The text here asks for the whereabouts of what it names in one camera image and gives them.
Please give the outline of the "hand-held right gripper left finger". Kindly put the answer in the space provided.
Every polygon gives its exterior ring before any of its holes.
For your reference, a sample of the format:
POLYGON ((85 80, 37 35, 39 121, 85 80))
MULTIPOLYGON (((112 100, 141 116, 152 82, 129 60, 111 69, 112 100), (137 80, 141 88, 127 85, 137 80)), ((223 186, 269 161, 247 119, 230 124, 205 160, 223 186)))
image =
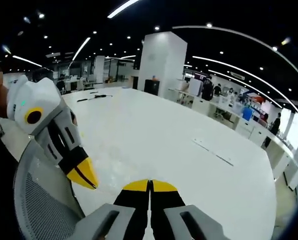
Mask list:
POLYGON ((113 204, 104 203, 74 226, 72 240, 141 240, 147 227, 150 181, 124 186, 113 204))

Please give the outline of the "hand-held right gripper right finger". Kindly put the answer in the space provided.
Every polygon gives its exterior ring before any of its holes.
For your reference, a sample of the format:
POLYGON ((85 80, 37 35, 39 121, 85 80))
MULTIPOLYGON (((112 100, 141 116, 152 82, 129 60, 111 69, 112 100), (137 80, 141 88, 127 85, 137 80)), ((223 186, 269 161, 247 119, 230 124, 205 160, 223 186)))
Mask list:
POLYGON ((151 228, 156 240, 227 240, 222 225, 195 205, 186 205, 176 187, 153 179, 151 228))

